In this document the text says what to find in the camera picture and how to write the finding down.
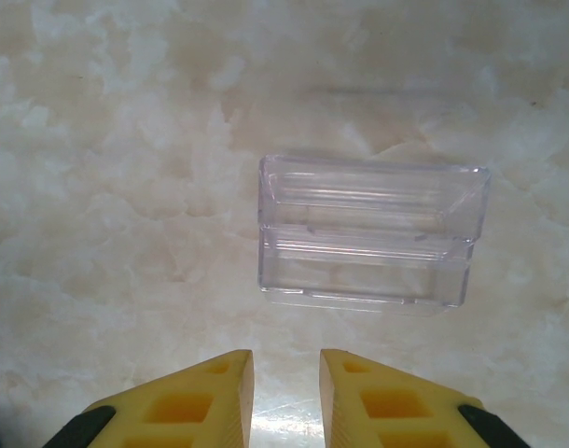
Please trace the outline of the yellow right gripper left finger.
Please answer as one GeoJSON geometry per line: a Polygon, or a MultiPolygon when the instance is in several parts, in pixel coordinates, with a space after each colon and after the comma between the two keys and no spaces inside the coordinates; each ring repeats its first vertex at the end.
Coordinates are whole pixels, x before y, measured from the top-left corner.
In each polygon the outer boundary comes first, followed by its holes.
{"type": "Polygon", "coordinates": [[[250,350],[234,350],[92,403],[47,447],[247,447],[250,350]]]}

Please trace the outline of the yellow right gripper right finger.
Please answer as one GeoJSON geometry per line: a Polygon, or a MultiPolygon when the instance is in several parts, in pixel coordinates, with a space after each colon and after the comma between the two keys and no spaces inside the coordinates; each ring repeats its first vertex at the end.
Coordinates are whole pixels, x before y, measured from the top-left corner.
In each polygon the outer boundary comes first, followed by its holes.
{"type": "Polygon", "coordinates": [[[338,349],[323,349],[327,447],[526,447],[480,400],[338,349]]]}

